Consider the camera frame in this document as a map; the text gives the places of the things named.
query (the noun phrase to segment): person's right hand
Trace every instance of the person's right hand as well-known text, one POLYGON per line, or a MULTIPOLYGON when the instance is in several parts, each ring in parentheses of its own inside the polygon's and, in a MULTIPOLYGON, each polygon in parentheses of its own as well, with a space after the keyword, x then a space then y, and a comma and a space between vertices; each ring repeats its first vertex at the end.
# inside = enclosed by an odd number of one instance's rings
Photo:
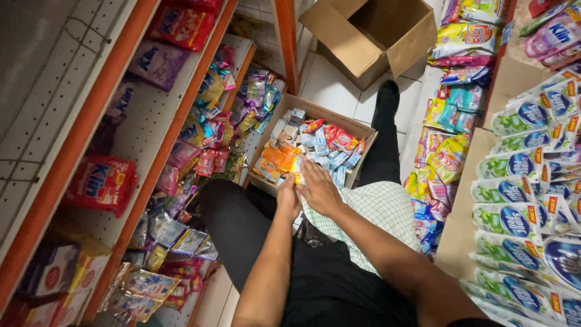
POLYGON ((321 170, 313 160, 309 159, 301 163, 300 172, 308 187, 299 185, 299 191, 307 200, 309 207, 325 216, 331 216, 333 211, 340 210, 344 202, 328 171, 321 170))

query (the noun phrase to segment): green checkered towel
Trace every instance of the green checkered towel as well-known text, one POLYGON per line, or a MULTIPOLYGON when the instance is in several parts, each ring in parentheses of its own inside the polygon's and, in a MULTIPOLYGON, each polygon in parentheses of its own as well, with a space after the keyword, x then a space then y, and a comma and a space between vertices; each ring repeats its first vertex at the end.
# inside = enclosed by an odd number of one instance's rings
MULTIPOLYGON (((393 182, 377 182, 354 190, 338 187, 343 202, 365 217, 375 226, 390 233, 398 240, 419 251, 419 240, 414 230, 414 210, 410 196, 403 187, 393 182)), ((307 219, 329 237, 343 241, 349 248, 351 261, 366 271, 377 271, 357 248, 355 243, 331 218, 317 213, 302 198, 307 219)))

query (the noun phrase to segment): black pants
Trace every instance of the black pants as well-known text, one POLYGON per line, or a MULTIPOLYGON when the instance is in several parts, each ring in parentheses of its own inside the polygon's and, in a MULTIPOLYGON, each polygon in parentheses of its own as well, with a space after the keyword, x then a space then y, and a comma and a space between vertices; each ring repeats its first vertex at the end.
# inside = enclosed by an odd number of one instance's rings
MULTIPOLYGON (((378 131, 361 169, 359 186, 374 182, 400 182, 399 151, 394 123, 399 105, 399 89, 394 81, 385 81, 378 92, 371 127, 378 131)), ((270 228, 276 199, 255 186, 247 190, 225 180, 213 180, 200 192, 201 214, 216 245, 216 250, 238 292, 254 265, 270 228)), ((297 252, 321 251, 293 239, 293 270, 297 252)), ((349 252, 342 251, 349 261, 349 252)))

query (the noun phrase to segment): leg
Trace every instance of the leg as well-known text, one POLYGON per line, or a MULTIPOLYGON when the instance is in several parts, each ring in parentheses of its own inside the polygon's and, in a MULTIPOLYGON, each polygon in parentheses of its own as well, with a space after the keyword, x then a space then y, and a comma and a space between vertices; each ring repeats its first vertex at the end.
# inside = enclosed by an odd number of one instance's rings
POLYGON ((399 98, 396 82, 387 80, 379 87, 371 122, 371 127, 378 132, 377 139, 361 167, 359 186, 381 181, 401 184, 397 130, 394 122, 399 98))
POLYGON ((238 292, 262 249, 272 220, 227 180, 212 180, 200 192, 202 220, 238 292))

